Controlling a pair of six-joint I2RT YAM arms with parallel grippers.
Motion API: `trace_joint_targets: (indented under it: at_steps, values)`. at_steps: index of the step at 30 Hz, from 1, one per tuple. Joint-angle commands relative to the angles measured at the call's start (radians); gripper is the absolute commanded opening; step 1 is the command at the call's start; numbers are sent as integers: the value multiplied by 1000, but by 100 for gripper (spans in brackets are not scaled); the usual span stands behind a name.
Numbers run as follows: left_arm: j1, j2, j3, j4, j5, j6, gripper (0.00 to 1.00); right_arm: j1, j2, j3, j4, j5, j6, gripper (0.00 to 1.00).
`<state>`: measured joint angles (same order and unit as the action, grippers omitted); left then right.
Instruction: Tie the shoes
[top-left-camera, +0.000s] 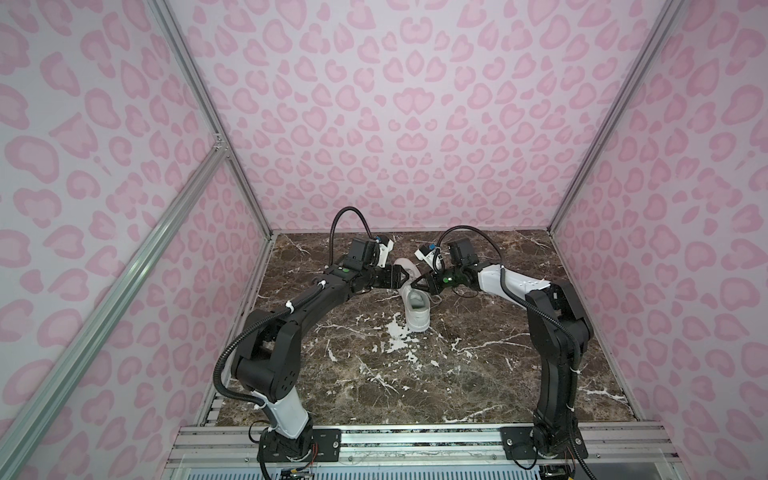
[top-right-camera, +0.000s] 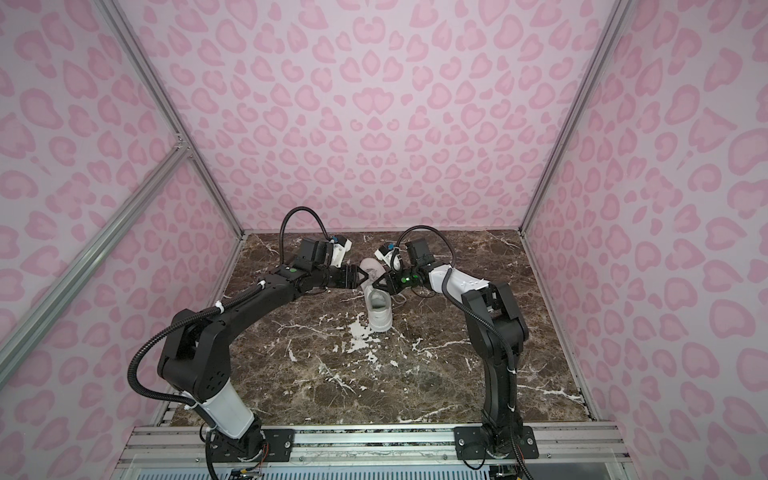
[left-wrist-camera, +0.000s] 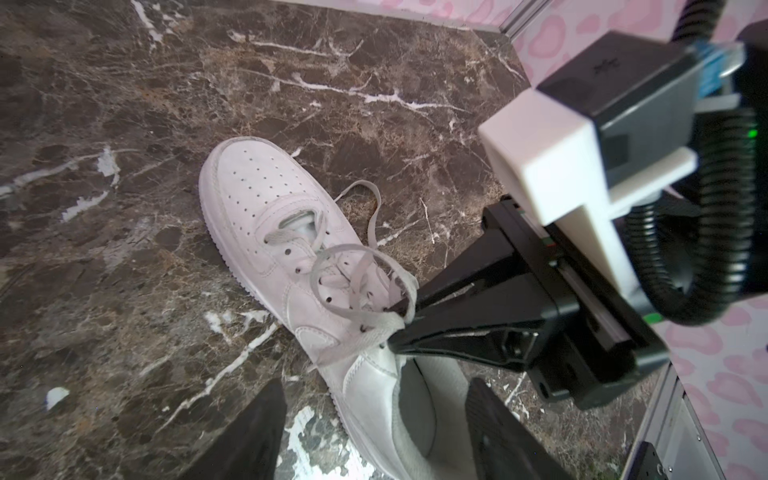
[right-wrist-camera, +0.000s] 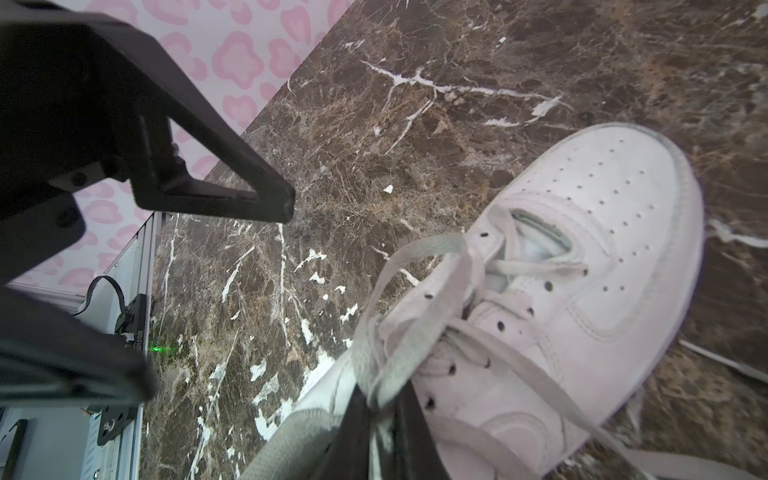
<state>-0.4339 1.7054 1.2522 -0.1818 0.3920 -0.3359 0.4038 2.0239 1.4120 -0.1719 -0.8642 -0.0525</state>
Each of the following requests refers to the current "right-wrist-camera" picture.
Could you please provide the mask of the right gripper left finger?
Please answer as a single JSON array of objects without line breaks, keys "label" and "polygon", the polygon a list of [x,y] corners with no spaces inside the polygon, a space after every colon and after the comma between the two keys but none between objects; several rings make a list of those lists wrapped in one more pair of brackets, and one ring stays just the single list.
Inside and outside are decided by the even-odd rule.
[{"label": "right gripper left finger", "polygon": [[371,410],[358,386],[352,392],[336,436],[312,480],[365,480],[369,476]]}]

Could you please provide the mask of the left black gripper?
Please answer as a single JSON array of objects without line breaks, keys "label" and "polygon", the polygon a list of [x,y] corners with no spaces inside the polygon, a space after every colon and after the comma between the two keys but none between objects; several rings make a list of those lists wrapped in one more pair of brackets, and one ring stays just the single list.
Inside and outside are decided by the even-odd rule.
[{"label": "left black gripper", "polygon": [[23,276],[77,243],[73,196],[104,178],[130,180],[136,206],[287,223],[296,192],[239,132],[261,74],[252,35],[205,48],[225,91],[208,101],[192,79],[194,42],[155,39],[100,12],[1,4],[1,279]]}]

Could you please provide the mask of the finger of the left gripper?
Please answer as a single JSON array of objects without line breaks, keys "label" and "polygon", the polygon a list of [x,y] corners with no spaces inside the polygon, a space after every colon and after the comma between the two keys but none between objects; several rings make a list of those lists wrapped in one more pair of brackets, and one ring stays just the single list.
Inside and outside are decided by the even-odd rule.
[{"label": "finger of the left gripper", "polygon": [[118,370],[114,335],[54,305],[1,289],[1,405],[105,406]]}]

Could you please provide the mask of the white sneaker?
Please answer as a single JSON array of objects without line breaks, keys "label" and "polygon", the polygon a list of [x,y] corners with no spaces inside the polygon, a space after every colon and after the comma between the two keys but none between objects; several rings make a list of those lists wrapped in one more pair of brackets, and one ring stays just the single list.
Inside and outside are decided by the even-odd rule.
[{"label": "white sneaker", "polygon": [[703,239],[671,140],[624,123],[567,137],[468,232],[391,256],[351,347],[244,477],[539,479],[591,439],[664,479],[733,477],[604,427],[676,336]]}]

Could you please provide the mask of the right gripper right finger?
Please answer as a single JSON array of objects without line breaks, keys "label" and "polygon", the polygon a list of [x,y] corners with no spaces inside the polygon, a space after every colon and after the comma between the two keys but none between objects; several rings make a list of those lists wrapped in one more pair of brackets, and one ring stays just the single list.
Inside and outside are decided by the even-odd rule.
[{"label": "right gripper right finger", "polygon": [[396,397],[394,447],[397,479],[450,479],[411,383]]}]

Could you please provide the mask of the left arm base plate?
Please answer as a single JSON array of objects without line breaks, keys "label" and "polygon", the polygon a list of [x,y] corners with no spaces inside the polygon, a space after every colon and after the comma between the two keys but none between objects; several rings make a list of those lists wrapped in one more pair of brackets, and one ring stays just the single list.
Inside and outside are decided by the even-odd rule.
[{"label": "left arm base plate", "polygon": [[118,390],[113,394],[115,399],[101,410],[98,446],[116,439],[136,419],[140,404],[156,392],[157,381],[146,359],[147,312],[148,296],[138,294],[118,317],[115,346],[111,350],[118,370],[108,377]]}]

